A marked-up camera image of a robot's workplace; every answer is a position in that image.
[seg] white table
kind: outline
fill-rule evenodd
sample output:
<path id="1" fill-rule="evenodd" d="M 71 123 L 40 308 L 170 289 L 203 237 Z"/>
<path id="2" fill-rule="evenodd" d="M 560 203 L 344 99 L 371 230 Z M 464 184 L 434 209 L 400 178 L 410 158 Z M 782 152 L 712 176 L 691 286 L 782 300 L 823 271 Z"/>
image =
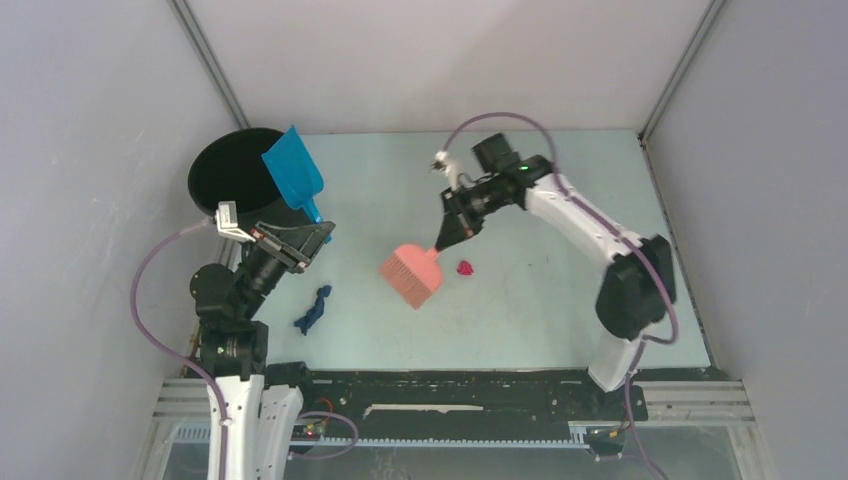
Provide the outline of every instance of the white table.
<path id="1" fill-rule="evenodd" d="M 451 147 L 472 177 L 470 151 L 488 134 Z M 336 223 L 309 270 L 287 275 L 256 320 L 270 327 L 268 363 L 305 360 L 313 369 L 585 368 L 603 328 L 594 312 L 601 272 L 553 227 L 517 206 L 486 218 L 481 234 L 440 257 L 445 283 L 413 311 L 377 273 L 402 243 L 430 246 L 441 221 L 443 177 L 430 173 L 444 133 L 305 136 L 326 187 L 316 197 Z M 536 132 L 508 133 L 523 157 L 542 154 Z M 668 229 L 632 131 L 554 132 L 560 165 L 589 200 L 645 236 Z M 471 277 L 455 272 L 468 260 Z M 704 340 L 676 270 L 680 341 L 648 347 L 643 367 L 709 365 Z M 324 316 L 304 337 L 292 326 L 315 291 L 330 284 Z M 658 329 L 668 335 L 668 321 Z"/>

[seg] wall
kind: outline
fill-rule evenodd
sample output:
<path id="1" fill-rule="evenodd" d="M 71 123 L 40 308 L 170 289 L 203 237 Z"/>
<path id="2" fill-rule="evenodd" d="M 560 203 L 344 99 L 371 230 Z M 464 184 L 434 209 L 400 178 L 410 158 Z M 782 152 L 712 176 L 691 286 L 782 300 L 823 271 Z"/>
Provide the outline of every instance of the wall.
<path id="1" fill-rule="evenodd" d="M 138 262 L 200 219 L 185 178 L 233 129 L 167 2 L 0 7 L 0 465 L 3 478 L 128 478 L 176 366 L 131 322 Z M 155 334 L 186 348 L 196 235 L 141 289 Z"/>
<path id="2" fill-rule="evenodd" d="M 304 133 L 641 128 L 708 3 L 191 2 L 248 118 Z"/>
<path id="3" fill-rule="evenodd" d="M 786 479 L 844 477 L 845 18 L 732 2 L 651 140 L 717 356 Z"/>

